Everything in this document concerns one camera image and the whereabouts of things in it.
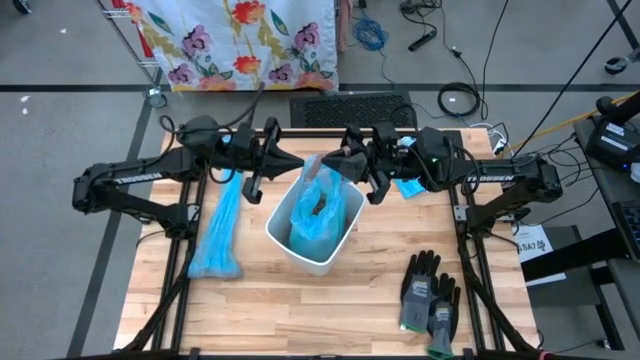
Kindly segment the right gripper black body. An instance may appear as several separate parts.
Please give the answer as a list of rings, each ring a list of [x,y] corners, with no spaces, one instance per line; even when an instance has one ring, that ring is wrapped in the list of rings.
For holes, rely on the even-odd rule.
[[[344,148],[361,150],[368,160],[362,182],[371,186],[371,191],[366,194],[370,204],[382,203],[391,180],[401,172],[404,158],[400,154],[399,140],[399,134],[391,122],[375,124],[368,143],[364,143],[364,135],[359,127],[352,124],[346,127]]]

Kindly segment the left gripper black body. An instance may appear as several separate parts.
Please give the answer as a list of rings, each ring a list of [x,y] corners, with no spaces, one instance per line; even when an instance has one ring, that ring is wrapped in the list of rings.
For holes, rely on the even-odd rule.
[[[242,172],[252,172],[242,187],[242,195],[251,204],[259,204],[262,191],[261,180],[273,180],[279,175],[275,150],[281,128],[276,118],[268,118],[263,128],[264,140],[260,142],[256,131],[245,121],[242,122],[232,139],[234,166]]]

